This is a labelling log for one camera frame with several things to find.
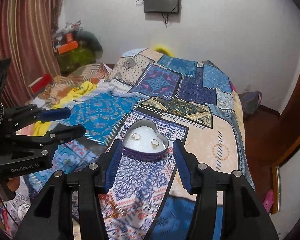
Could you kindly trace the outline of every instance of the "television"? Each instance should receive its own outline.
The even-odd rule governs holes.
[[[143,0],[143,11],[161,13],[179,13],[180,0]]]

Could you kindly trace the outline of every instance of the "white foam insert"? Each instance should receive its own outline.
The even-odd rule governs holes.
[[[133,140],[131,135],[134,133],[138,133],[140,135],[139,140]],[[128,139],[125,141],[125,147],[144,153],[158,153],[165,149],[163,141],[157,136],[155,131],[148,126],[140,126],[138,128],[133,129],[130,134],[127,134]],[[156,139],[159,142],[158,147],[153,147],[151,144],[151,140]]]

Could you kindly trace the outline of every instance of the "orange box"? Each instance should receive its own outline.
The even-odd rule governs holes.
[[[66,34],[66,40],[67,40],[67,43],[71,43],[73,41],[72,33]]]
[[[76,49],[77,47],[79,47],[78,42],[73,41],[73,42],[70,42],[68,44],[65,44],[65,45],[62,45],[61,47],[59,47],[58,52],[59,52],[59,54],[62,54],[62,53],[65,53],[69,50]]]

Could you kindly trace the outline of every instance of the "pink slipper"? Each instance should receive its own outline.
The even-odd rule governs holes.
[[[273,199],[273,190],[269,190],[268,193],[266,194],[265,200],[263,202],[263,206],[265,207],[267,213],[270,212],[270,209],[274,203]]]

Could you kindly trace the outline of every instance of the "gray bag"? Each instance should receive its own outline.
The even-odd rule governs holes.
[[[262,93],[259,91],[256,92],[246,92],[239,95],[242,110],[243,110],[243,117],[248,117],[255,113],[255,111],[258,109]]]

